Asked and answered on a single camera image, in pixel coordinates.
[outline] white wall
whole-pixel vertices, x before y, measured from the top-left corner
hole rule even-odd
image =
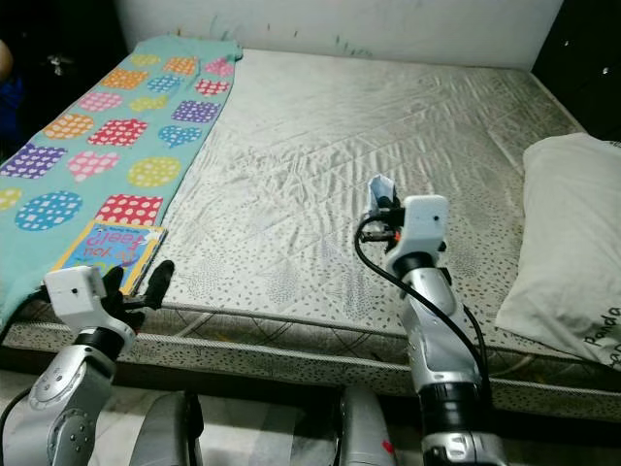
[[[148,37],[530,69],[563,0],[115,0],[130,49]]]

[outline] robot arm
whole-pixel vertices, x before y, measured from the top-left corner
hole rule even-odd
[[[92,454],[99,413],[111,394],[114,362],[136,338],[142,313],[128,309],[161,307],[174,271],[160,264],[144,299],[123,302],[122,269],[102,281],[97,269],[75,267],[45,277],[56,314],[77,338],[62,349],[28,396],[23,421],[4,446],[6,466],[85,465]]]
[[[370,217],[361,225],[377,218],[382,228],[362,233],[361,239],[387,241],[387,273],[376,271],[418,296],[408,296],[402,323],[422,412],[425,464],[506,465],[502,442],[492,433],[484,358],[470,342],[465,346],[467,310],[451,289],[447,271],[437,267],[445,248],[448,203],[437,195],[410,196],[401,207],[388,182],[382,176],[370,182]],[[356,250],[362,253],[357,244]]]

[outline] colorful polka dot pattern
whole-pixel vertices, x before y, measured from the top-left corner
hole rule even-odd
[[[139,97],[129,104],[129,108],[134,112],[143,112],[145,110],[157,110],[166,107],[166,96],[161,97]]]
[[[226,92],[231,84],[226,81],[200,80],[194,88],[199,94],[216,95],[220,92]]]
[[[50,123],[43,133],[51,139],[71,139],[93,127],[93,118],[86,115],[63,115]]]
[[[28,201],[16,215],[16,225],[22,230],[43,231],[70,220],[82,206],[74,192],[55,191]]]
[[[174,157],[150,157],[132,165],[127,181],[138,187],[162,186],[174,180],[181,171],[181,162]]]
[[[153,55],[152,53],[149,53],[149,54],[137,53],[137,54],[132,55],[132,57],[130,58],[130,61],[136,66],[150,66],[150,65],[159,63],[161,61],[161,58],[157,55]]]
[[[201,133],[201,128],[182,128],[173,124],[160,129],[157,137],[168,143],[171,149],[185,143],[193,143],[201,137]]]
[[[115,194],[99,209],[95,219],[151,226],[163,201],[162,197]]]
[[[89,112],[103,112],[108,109],[118,107],[123,102],[123,98],[111,92],[88,92],[78,105]]]
[[[205,71],[213,75],[230,76],[235,72],[235,67],[227,63],[225,57],[221,57],[205,65]]]
[[[120,157],[115,152],[98,155],[92,150],[87,150],[69,160],[69,171],[74,175],[74,179],[81,183],[88,177],[110,170],[119,159]]]
[[[0,211],[6,211],[16,204],[21,197],[21,189],[16,187],[0,190]]]
[[[38,148],[26,144],[0,169],[0,175],[37,180],[42,177],[67,151],[63,148]]]
[[[144,121],[132,119],[111,119],[88,142],[95,146],[131,146],[147,129]]]
[[[217,117],[219,110],[220,104],[184,100],[173,113],[172,119],[193,121],[195,123],[209,123]]]
[[[181,78],[174,75],[164,75],[153,78],[147,83],[148,90],[153,92],[168,92],[181,84]]]
[[[133,71],[114,68],[100,84],[116,89],[133,89],[148,76],[148,71]]]
[[[164,71],[172,71],[180,75],[193,75],[196,70],[195,56],[174,56],[164,65]]]

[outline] white pillow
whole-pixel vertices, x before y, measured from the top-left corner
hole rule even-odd
[[[548,138],[524,168],[519,273],[496,325],[621,370],[621,149]]]

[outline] red polka dot square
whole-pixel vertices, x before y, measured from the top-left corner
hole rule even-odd
[[[131,196],[115,194],[101,206],[96,220],[151,226],[164,198],[157,196]]]

